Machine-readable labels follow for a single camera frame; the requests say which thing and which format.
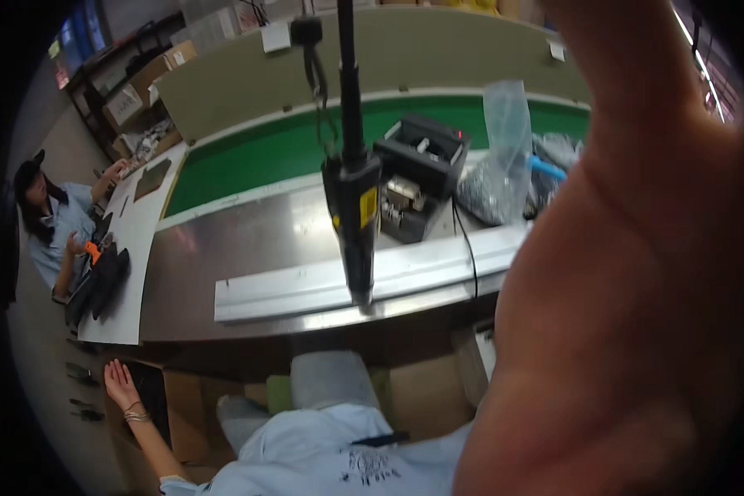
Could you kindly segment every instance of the yellow label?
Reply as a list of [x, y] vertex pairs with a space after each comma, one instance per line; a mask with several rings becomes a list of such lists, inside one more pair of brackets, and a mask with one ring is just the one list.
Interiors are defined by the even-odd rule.
[[361, 229], [377, 214], [377, 186], [371, 187], [358, 200], [358, 210], [361, 212]]

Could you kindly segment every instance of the stainless steel table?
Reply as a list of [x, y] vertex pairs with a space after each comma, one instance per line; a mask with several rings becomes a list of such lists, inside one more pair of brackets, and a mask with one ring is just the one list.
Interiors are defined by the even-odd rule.
[[[458, 208], [466, 232], [481, 229]], [[451, 204], [428, 240], [461, 236]], [[397, 241], [381, 234], [376, 249]], [[322, 186], [282, 193], [197, 217], [155, 234], [140, 313], [140, 341], [210, 341], [278, 336], [332, 329], [466, 302], [474, 283], [275, 321], [226, 325], [214, 322], [215, 282], [306, 263], [338, 259], [339, 245]], [[480, 295], [501, 287], [502, 274], [480, 278]]]

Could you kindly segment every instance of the orange tool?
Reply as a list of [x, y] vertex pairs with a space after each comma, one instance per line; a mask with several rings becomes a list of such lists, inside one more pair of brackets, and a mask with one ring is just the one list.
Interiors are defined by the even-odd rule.
[[102, 254], [99, 252], [99, 247], [96, 244], [91, 243], [90, 241], [86, 241], [86, 253], [91, 255], [92, 265], [97, 263], [99, 257], [102, 256]]

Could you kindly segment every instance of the green conveyor belt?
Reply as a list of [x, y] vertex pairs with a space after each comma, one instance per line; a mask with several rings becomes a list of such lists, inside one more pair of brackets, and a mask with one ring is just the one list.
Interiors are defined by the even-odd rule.
[[[589, 113], [563, 105], [529, 103], [534, 133], [566, 133], [584, 138]], [[407, 113], [422, 114], [461, 129], [472, 148], [487, 148], [482, 97], [398, 98], [363, 105], [367, 143], [382, 136]], [[333, 110], [340, 126], [339, 109]], [[320, 170], [314, 113], [263, 124], [195, 148], [179, 174], [165, 216], [194, 206]]]

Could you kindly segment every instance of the white table surface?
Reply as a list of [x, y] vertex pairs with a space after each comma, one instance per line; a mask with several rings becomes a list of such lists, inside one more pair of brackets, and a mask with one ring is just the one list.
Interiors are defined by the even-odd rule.
[[[113, 214], [108, 230], [113, 233], [119, 251], [129, 250], [129, 277], [97, 321], [93, 320], [91, 312], [83, 315], [79, 325], [80, 341], [138, 344], [140, 303], [151, 241], [186, 150], [184, 142], [172, 147], [116, 186], [105, 215]], [[133, 202], [143, 169], [154, 167], [166, 158], [170, 159], [171, 165], [159, 189]], [[127, 205], [119, 217], [125, 198]]]

